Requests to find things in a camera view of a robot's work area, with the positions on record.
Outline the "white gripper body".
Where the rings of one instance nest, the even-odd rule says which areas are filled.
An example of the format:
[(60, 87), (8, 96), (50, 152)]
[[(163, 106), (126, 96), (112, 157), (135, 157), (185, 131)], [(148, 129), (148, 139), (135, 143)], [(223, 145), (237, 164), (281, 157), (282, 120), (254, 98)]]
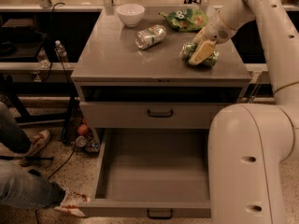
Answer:
[(236, 34), (236, 30), (230, 28), (221, 19), (220, 12), (216, 11), (207, 21), (205, 27), (206, 38), (223, 44)]

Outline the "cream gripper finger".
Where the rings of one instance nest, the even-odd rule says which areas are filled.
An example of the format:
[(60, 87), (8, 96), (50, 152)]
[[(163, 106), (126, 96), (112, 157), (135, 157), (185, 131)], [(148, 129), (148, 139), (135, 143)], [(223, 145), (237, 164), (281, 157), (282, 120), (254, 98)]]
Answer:
[(193, 39), (193, 43), (200, 44), (202, 42), (206, 41), (206, 28), (203, 27), (199, 33), (195, 36)]
[(216, 48), (216, 42), (211, 40), (206, 40), (202, 43), (200, 43), (195, 53), (191, 56), (191, 58), (188, 60), (188, 63), (191, 65), (198, 65), (203, 60), (207, 59), (212, 55)]

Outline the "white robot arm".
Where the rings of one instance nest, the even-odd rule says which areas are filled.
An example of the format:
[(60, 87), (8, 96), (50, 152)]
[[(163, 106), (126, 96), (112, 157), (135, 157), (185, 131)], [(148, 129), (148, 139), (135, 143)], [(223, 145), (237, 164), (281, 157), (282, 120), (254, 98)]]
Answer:
[(299, 34), (281, 0), (229, 0), (195, 37), (198, 64), (256, 21), (275, 102), (236, 104), (213, 119), (208, 177), (213, 224), (285, 224), (279, 165), (299, 148)]

